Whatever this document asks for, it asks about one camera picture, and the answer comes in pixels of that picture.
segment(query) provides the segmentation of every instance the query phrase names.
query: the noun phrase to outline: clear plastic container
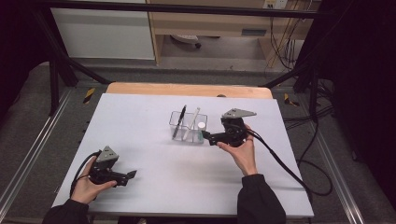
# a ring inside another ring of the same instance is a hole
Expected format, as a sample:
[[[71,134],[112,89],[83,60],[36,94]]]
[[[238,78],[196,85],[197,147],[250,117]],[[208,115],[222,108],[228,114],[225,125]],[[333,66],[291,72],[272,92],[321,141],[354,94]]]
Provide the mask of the clear plastic container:
[[[193,119],[192,113],[185,113],[183,120],[180,122],[180,125],[177,130],[177,134],[173,137],[176,129],[178,119],[180,117],[180,112],[173,111],[171,118],[169,119],[169,127],[171,129],[171,138],[177,141],[183,141],[184,134],[187,133],[184,142],[193,142],[193,143],[203,143],[204,138],[202,138],[201,131],[198,130],[198,123],[203,122],[206,125],[207,115],[198,114],[195,120]]]

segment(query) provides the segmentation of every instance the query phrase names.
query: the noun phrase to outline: aluminum rail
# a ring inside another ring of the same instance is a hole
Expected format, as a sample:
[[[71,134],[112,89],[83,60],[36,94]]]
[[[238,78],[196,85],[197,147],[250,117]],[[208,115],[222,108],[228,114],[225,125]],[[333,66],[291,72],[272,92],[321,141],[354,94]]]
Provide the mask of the aluminum rail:
[[[267,8],[240,8],[240,7],[209,7],[187,6],[168,4],[140,4],[140,3],[116,3],[116,2],[93,2],[93,1],[64,1],[64,0],[35,0],[34,4],[39,7],[91,9],[91,10],[115,10],[115,11],[147,11],[147,12],[173,12],[194,14],[215,14],[256,17],[280,17],[301,19],[329,19],[335,18],[331,12],[297,11]]]
[[[61,117],[64,109],[68,103],[69,95],[71,89],[66,89],[60,101],[60,106],[55,112],[52,117],[47,119],[46,124],[41,129],[38,137],[36,138],[35,142],[32,144],[29,152],[26,154],[23,162],[21,163],[18,171],[12,177],[11,181],[8,183],[6,190],[0,197],[0,223],[3,222],[3,219],[6,217],[8,209],[11,207],[12,203],[14,202],[15,198],[17,197],[24,181],[26,180],[27,176],[29,175],[30,171],[32,170],[35,161],[37,160],[38,156],[40,155],[41,150],[43,149],[44,145],[46,144],[47,140],[52,133],[55,125],[57,124],[59,118]]]
[[[299,102],[303,106],[303,110],[306,115],[308,113],[308,102],[304,97],[298,97]],[[310,128],[315,131],[315,125],[311,121]],[[346,212],[346,216],[349,219],[350,224],[364,224],[364,218],[361,215],[361,210],[353,198],[352,192],[350,191],[347,182],[344,179],[343,174],[341,173],[340,168],[338,167],[337,162],[332,155],[332,151],[326,143],[325,137],[322,132],[318,130],[318,151],[329,170],[329,175],[332,177],[332,182],[334,183],[334,188],[337,191],[338,198],[340,199],[341,204],[344,207]]]

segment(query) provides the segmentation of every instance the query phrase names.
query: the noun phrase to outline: black cable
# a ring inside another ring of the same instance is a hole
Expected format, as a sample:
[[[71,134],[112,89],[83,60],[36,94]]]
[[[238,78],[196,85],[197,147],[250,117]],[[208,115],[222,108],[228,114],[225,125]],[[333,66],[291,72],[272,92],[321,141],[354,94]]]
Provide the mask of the black cable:
[[[276,153],[265,143],[265,141],[262,139],[262,137],[254,132],[253,130],[250,129],[245,129],[246,132],[253,137],[257,138],[263,145],[267,147],[271,155],[274,157],[274,159],[279,163],[279,165],[289,174],[291,175],[303,188],[305,189],[305,192],[308,196],[309,202],[312,204],[313,202],[313,197],[312,197],[312,190],[304,183],[304,181],[298,177],[289,167],[276,155]]]
[[[318,127],[319,127],[319,122],[317,122],[317,126],[315,127],[315,132],[314,132],[314,136],[311,138],[311,141],[309,142],[308,146],[305,148],[303,154],[301,155],[300,159],[297,160],[297,167],[300,168],[300,164],[301,161],[304,160],[304,156],[306,154],[306,152],[308,151],[309,148],[311,148],[312,144],[314,143],[316,137],[317,137],[317,133],[318,133]]]
[[[317,117],[319,119],[324,118],[325,116],[331,114],[333,112],[333,107],[332,105],[326,106],[322,109],[320,109],[317,112]],[[298,127],[300,125],[303,125],[307,123],[308,121],[312,120],[311,116],[305,116],[305,117],[299,117],[299,118],[284,118],[283,121],[285,123],[292,123],[290,126],[286,127],[286,130],[290,130],[292,128]]]
[[[283,66],[285,66],[287,69],[291,69],[288,66],[285,65],[285,63],[282,60],[282,57],[280,56],[279,48],[280,46],[277,45],[276,39],[274,36],[274,17],[270,17],[270,42],[271,46],[273,47],[276,57],[280,60]]]
[[[79,175],[79,173],[81,172],[82,168],[84,167],[85,163],[87,163],[87,161],[88,161],[91,157],[93,157],[93,156],[99,156],[99,154],[100,154],[101,152],[102,152],[102,150],[99,150],[99,151],[97,151],[97,152],[93,152],[93,153],[92,153],[91,155],[89,155],[89,156],[84,160],[84,162],[78,167],[78,170],[77,170],[77,172],[76,172],[76,175],[75,175],[75,177],[74,177],[74,179],[73,179],[73,181],[72,181],[72,184],[71,184],[71,186],[70,186],[69,197],[72,197],[72,194],[73,194],[73,191],[74,191],[74,188],[75,188],[77,182],[78,182],[82,177],[85,177],[85,176],[78,177],[78,175]]]
[[[90,176],[90,175],[82,175],[82,176],[80,176],[79,178],[77,178],[77,181],[79,181],[80,179],[82,179],[82,178],[84,178],[84,177],[87,177],[87,176]]]
[[[324,192],[324,193],[320,193],[320,192],[316,192],[316,191],[312,191],[313,194],[316,194],[318,196],[329,196],[332,193],[332,189],[333,189],[333,184],[332,184],[332,179],[330,178],[330,176],[320,167],[318,167],[317,165],[315,165],[313,162],[311,161],[306,161],[306,160],[297,160],[299,163],[304,162],[306,164],[309,164],[313,167],[315,167],[316,169],[318,169],[321,173],[323,173],[324,175],[326,175],[326,178],[329,180],[329,184],[330,184],[330,188],[328,191]]]
[[[321,97],[326,98],[329,102],[332,101],[334,93],[334,85],[332,85],[332,90],[330,90],[324,83],[323,80],[320,81],[320,85],[318,85],[318,94]]]
[[[300,21],[301,21],[301,19],[297,20],[297,22],[294,23],[293,28],[291,29],[290,34],[287,38],[288,42],[287,42],[286,48],[285,48],[285,55],[288,55],[288,57],[286,58],[287,62],[289,63],[288,66],[290,67],[290,63],[291,63],[293,68],[296,63],[296,60],[294,60],[295,40],[291,40],[291,36],[294,34],[294,31],[297,28],[297,25],[300,23]]]

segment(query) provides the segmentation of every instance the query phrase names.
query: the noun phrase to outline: white tabletop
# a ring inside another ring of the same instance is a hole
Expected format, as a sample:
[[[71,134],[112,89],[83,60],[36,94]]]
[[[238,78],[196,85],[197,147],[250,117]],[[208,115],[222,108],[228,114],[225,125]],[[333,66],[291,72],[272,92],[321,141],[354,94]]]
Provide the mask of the white tabletop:
[[[114,172],[137,170],[126,187],[101,193],[91,213],[133,216],[228,217],[236,215],[242,173],[232,157],[216,146],[172,140],[172,111],[187,105],[208,117],[206,130],[223,133],[220,117],[231,108],[256,112],[244,122],[256,131],[279,158],[300,176],[276,100],[198,96],[105,93],[64,179],[53,205],[63,204],[70,183],[84,159],[105,146],[120,158]],[[258,170],[282,203],[287,217],[312,217],[301,187],[255,140]]]

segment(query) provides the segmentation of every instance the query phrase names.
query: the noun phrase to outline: cabinet door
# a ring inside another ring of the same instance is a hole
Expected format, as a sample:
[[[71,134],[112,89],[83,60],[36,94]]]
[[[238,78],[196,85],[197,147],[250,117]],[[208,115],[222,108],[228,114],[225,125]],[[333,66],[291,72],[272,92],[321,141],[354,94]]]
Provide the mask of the cabinet door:
[[[54,8],[52,13],[71,57],[154,59],[147,12]]]

